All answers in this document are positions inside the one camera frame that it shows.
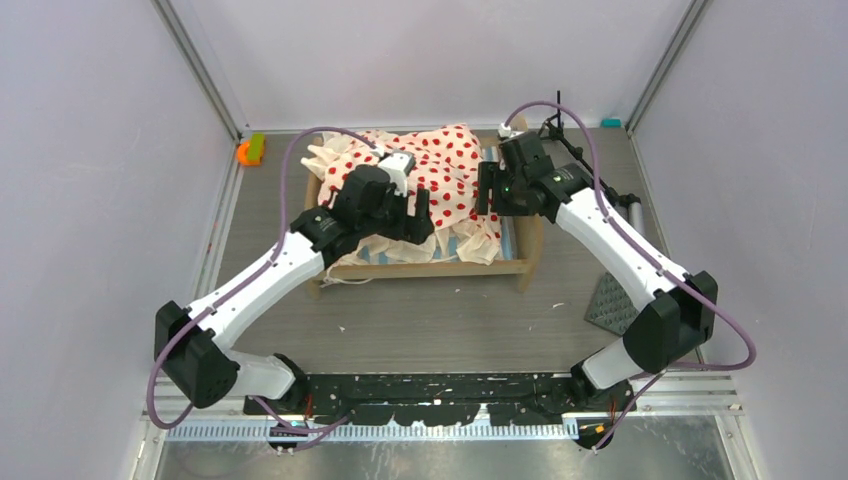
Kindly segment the wooden pet bed frame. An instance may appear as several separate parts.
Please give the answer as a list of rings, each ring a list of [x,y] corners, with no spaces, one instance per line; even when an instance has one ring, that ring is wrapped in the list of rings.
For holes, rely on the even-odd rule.
[[[420,245],[379,236],[362,240],[353,253],[307,282],[313,298],[329,285],[374,279],[514,275],[518,290],[527,289],[542,255],[541,221],[479,214],[474,207],[480,164],[499,158],[495,135],[476,134],[464,123],[361,134],[387,149],[414,154],[410,188],[429,191],[435,232]]]

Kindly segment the strawberry print ruffled blanket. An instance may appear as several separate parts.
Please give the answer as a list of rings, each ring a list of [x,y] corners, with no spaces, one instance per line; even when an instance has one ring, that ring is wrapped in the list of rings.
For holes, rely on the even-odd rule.
[[[430,191],[434,233],[464,220],[502,222],[498,215],[481,216],[476,211],[478,167],[486,160],[487,152],[468,125],[449,124],[405,134],[385,130],[358,134],[387,152],[398,150],[413,155],[415,166],[408,174],[407,186],[411,191],[419,187]],[[344,267],[397,265],[336,266],[336,262],[323,274],[324,284],[342,283],[337,272]]]

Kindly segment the blue striped mattress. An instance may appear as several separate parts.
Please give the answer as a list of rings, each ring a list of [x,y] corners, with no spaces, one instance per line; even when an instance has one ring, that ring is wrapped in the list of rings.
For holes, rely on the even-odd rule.
[[[437,230],[422,244],[368,237],[336,266],[450,262],[488,266],[495,261],[512,260],[513,249],[513,228],[507,222],[464,220]]]

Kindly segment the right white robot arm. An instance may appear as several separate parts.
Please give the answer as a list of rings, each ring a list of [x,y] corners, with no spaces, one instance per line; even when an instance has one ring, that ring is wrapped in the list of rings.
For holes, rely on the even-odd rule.
[[[537,132],[499,134],[497,161],[481,163],[476,210],[484,215],[540,216],[578,240],[606,268],[637,315],[621,337],[571,369],[574,403],[596,410],[611,388],[657,374],[712,337],[716,280],[671,261],[635,230],[571,163],[555,166]]]

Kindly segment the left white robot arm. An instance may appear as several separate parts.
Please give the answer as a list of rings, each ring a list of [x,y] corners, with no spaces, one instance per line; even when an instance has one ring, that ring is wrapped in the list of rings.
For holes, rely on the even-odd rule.
[[[410,152],[385,153],[359,165],[327,206],[303,211],[281,240],[212,293],[182,307],[170,301],[155,315],[154,354],[167,377],[197,409],[229,395],[260,396],[280,412],[307,398],[299,368],[281,355],[235,350],[246,329],[293,289],[354,252],[373,235],[422,244],[433,233],[427,189],[411,189]]]

